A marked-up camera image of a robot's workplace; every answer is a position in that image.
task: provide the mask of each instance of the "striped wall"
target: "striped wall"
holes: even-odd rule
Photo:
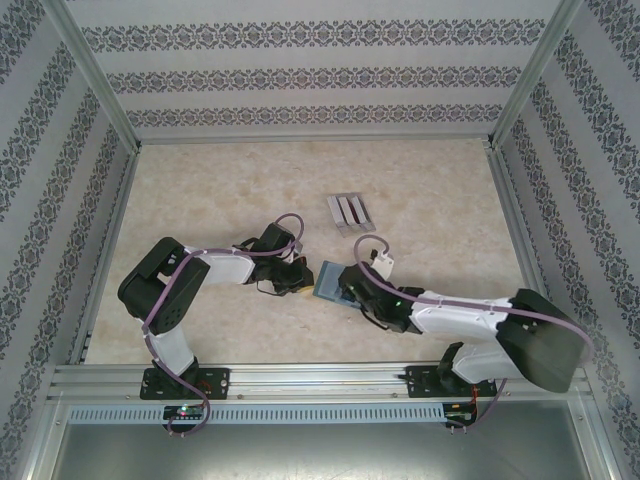
[[[72,0],[145,140],[488,134],[558,0]]]
[[[595,342],[622,478],[640,478],[639,66],[640,1],[585,1],[502,146],[545,287]]]
[[[37,0],[0,0],[0,479],[66,363],[129,152]]]

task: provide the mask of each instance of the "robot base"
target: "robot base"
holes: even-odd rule
[[[405,375],[409,398],[447,398],[447,397],[471,397],[472,385],[464,383],[455,390],[445,388],[438,367],[435,365],[416,365],[405,368]],[[497,393],[495,382],[480,382],[476,384],[478,398],[495,397]]]
[[[229,392],[228,368],[198,368],[187,380],[207,395],[209,400],[226,400]],[[179,385],[159,368],[147,368],[140,386],[142,400],[198,400],[200,397]]]

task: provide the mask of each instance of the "metal floor panel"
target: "metal floor panel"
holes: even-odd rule
[[[467,435],[439,424],[68,425],[57,480],[589,478],[565,402],[504,403]]]

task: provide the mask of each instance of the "beige floor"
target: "beige floor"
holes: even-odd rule
[[[356,237],[340,236],[326,203],[345,191],[362,192],[391,243],[397,286],[494,298],[522,285],[479,140],[145,146],[87,363],[150,361],[116,291],[163,236],[228,247],[294,211],[316,275],[323,260],[352,264]],[[436,360],[459,340],[387,333],[310,293],[274,298],[238,285],[202,288],[182,325],[206,363]]]

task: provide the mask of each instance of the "slotted metal plate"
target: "slotted metal plate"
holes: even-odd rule
[[[140,425],[163,422],[164,406],[73,407],[69,424]],[[255,424],[328,424],[328,423],[415,423],[444,422],[442,403],[354,405],[214,405],[209,423],[220,425]],[[179,420],[176,424],[195,424],[197,420]]]

